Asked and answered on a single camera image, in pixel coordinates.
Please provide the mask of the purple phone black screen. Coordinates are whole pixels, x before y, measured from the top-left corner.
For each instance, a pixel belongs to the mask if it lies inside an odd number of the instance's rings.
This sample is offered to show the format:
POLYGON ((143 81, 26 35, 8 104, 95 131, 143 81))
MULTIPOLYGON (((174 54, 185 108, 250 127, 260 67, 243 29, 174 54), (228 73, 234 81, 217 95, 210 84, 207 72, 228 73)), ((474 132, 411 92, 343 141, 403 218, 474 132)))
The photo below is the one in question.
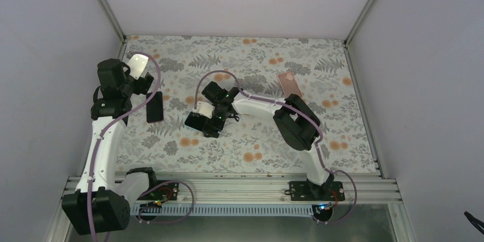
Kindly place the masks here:
POLYGON ((146 100, 151 96, 153 96, 152 99, 146 103, 146 122, 162 122, 164 120, 163 93, 161 91, 149 92, 146 94, 146 100))

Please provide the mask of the pink phone case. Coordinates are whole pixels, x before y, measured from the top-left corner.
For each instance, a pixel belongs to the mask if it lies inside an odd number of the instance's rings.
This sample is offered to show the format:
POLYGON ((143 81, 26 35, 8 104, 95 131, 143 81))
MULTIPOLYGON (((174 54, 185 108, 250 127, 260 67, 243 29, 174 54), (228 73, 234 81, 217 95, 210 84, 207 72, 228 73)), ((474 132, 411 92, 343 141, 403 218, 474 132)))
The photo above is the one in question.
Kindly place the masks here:
POLYGON ((303 94, 298 86, 295 76, 292 72, 284 72, 277 75, 280 82, 283 93, 286 97, 295 94, 299 97, 303 97, 303 94))

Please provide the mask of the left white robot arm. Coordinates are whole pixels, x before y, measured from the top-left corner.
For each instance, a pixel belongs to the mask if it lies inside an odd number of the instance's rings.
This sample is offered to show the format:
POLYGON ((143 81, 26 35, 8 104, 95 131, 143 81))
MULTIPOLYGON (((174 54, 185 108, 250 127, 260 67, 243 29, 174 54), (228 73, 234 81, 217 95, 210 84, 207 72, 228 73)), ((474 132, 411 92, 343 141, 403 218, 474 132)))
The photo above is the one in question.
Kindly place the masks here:
POLYGON ((129 115, 155 97, 149 93, 161 84, 145 72, 148 62, 156 61, 145 53, 134 54, 128 62, 107 59, 97 65, 100 85, 93 94, 91 107, 92 137, 86 164, 75 191, 64 195, 62 209, 80 235, 120 231, 127 228, 131 206, 142 196, 152 199, 159 183, 151 167, 131 169, 125 179, 115 183, 115 162, 129 115))

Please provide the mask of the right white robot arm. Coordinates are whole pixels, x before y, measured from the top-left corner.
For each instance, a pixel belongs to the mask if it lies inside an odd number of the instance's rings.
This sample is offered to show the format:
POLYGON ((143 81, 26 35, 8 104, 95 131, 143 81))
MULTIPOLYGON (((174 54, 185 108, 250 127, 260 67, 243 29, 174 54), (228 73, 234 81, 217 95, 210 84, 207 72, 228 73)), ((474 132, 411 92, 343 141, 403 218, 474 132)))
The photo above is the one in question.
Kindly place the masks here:
POLYGON ((241 115, 271 118, 284 142, 300 152, 311 197, 324 200, 330 195, 334 174, 322 160, 321 122, 298 95, 269 98, 251 94, 240 87, 227 91, 215 82, 210 82, 202 94, 206 101, 197 102, 190 115, 199 118, 196 129, 205 137, 218 138, 227 119, 239 120, 241 115))

